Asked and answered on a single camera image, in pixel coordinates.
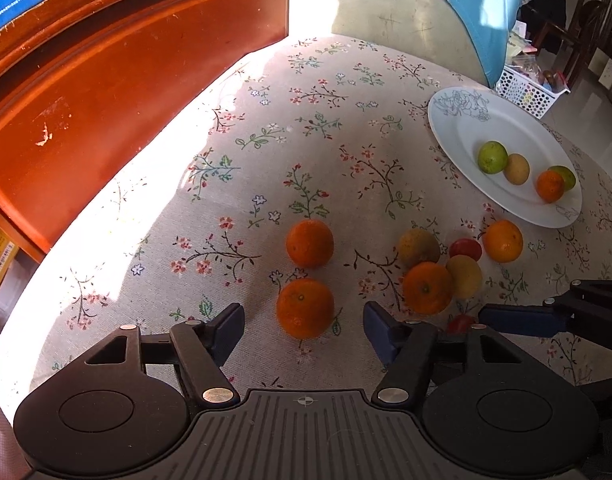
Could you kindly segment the red cherry tomato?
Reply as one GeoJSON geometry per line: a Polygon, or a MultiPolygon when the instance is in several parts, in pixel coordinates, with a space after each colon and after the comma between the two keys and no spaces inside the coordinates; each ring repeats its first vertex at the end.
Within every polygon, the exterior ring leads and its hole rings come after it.
{"type": "Polygon", "coordinates": [[[450,258],[455,256],[466,256],[474,261],[478,261],[482,258],[483,249],[480,243],[473,238],[462,237],[455,240],[448,249],[448,255],[450,258]]]}
{"type": "Polygon", "coordinates": [[[472,315],[458,314],[450,319],[446,326],[447,335],[459,335],[467,333],[476,323],[476,318],[472,315]]]}

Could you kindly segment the large green citrus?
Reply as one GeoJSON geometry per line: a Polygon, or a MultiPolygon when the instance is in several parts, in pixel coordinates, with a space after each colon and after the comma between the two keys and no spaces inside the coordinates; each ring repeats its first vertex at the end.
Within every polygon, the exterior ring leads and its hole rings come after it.
{"type": "Polygon", "coordinates": [[[570,168],[558,165],[551,166],[549,170],[556,172],[563,179],[565,192],[571,191],[572,188],[575,188],[577,179],[575,172],[570,168]]]}

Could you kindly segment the floral tablecloth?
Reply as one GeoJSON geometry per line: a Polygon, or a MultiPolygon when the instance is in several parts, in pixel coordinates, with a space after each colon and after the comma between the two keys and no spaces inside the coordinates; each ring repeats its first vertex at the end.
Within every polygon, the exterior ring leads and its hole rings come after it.
{"type": "Polygon", "coordinates": [[[20,296],[0,335],[0,407],[25,396],[115,328],[167,332],[232,302],[245,334],[225,363],[250,388],[372,389],[383,367],[362,329],[374,300],[399,318],[399,237],[441,247],[480,238],[507,211],[443,154],[432,95],[484,91],[410,55],[341,36],[284,40],[228,70],[84,208],[20,296]],[[299,268],[285,249],[319,220],[334,254],[299,268]],[[334,296],[319,337],[285,333],[282,289],[313,278],[334,296]]]}

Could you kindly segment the small green citrus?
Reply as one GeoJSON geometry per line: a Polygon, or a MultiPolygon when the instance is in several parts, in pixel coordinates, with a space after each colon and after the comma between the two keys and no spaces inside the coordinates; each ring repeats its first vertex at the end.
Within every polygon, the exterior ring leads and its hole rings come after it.
{"type": "Polygon", "coordinates": [[[484,174],[499,174],[507,166],[508,152],[498,141],[484,143],[477,154],[477,166],[484,174]]]}

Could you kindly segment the white floral plate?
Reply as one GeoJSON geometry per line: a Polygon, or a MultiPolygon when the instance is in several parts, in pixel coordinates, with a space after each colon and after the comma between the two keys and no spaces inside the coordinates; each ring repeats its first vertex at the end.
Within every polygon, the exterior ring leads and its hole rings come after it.
{"type": "Polygon", "coordinates": [[[570,226],[582,212],[571,159],[524,110],[494,92],[450,87],[432,96],[427,114],[451,162],[506,211],[550,229],[570,226]]]}

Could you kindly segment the large orange mandarin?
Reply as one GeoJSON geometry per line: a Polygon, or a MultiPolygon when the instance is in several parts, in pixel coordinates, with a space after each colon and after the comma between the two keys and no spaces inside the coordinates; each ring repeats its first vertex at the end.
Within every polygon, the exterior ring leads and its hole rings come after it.
{"type": "Polygon", "coordinates": [[[498,263],[509,263],[522,254],[523,234],[513,222],[499,220],[486,229],[483,245],[490,259],[498,263]]]}

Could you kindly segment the brown kiwi back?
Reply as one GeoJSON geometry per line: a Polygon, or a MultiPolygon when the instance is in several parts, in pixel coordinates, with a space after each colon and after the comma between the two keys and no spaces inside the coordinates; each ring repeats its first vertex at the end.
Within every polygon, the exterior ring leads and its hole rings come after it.
{"type": "Polygon", "coordinates": [[[397,245],[398,259],[407,269],[422,262],[437,263],[440,247],[436,238],[423,229],[414,228],[403,233],[397,245]]]}

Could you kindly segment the small orange mandarin back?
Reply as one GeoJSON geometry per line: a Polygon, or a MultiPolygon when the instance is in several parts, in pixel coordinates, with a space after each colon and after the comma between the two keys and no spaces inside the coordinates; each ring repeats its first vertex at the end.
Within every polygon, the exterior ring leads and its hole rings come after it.
{"type": "Polygon", "coordinates": [[[535,190],[541,200],[547,204],[552,204],[564,195],[565,182],[556,171],[545,170],[539,174],[535,182],[535,190]]]}

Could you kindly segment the brown kiwi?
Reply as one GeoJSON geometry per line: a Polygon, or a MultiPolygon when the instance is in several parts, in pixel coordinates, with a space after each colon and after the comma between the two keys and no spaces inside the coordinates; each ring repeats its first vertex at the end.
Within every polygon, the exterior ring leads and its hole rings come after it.
{"type": "Polygon", "coordinates": [[[403,233],[397,245],[398,259],[407,269],[422,262],[437,263],[440,247],[436,238],[423,229],[414,228],[403,233]]]}
{"type": "Polygon", "coordinates": [[[507,166],[504,168],[504,177],[513,185],[523,185],[530,176],[530,164],[527,159],[518,153],[510,154],[507,166]]]}
{"type": "Polygon", "coordinates": [[[453,281],[455,299],[469,299],[477,294],[483,283],[483,273],[478,263],[466,255],[451,257],[446,269],[453,281]]]}

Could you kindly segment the brown kiwi front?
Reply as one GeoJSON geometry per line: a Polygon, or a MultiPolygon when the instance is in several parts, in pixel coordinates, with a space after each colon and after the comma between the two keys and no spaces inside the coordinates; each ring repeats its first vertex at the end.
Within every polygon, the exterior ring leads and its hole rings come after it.
{"type": "Polygon", "coordinates": [[[530,164],[527,159],[518,153],[510,154],[507,166],[504,168],[504,177],[513,185],[523,185],[530,176],[530,164]]]}

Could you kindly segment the white plastic basket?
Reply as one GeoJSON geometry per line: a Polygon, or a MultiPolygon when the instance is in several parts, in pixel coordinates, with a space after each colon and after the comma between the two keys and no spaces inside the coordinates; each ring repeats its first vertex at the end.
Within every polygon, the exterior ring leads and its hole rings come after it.
{"type": "Polygon", "coordinates": [[[522,108],[536,119],[541,119],[560,96],[571,92],[561,73],[554,74],[553,82],[554,84],[549,84],[548,81],[539,84],[515,70],[513,66],[506,65],[496,83],[495,91],[501,98],[522,108]]]}

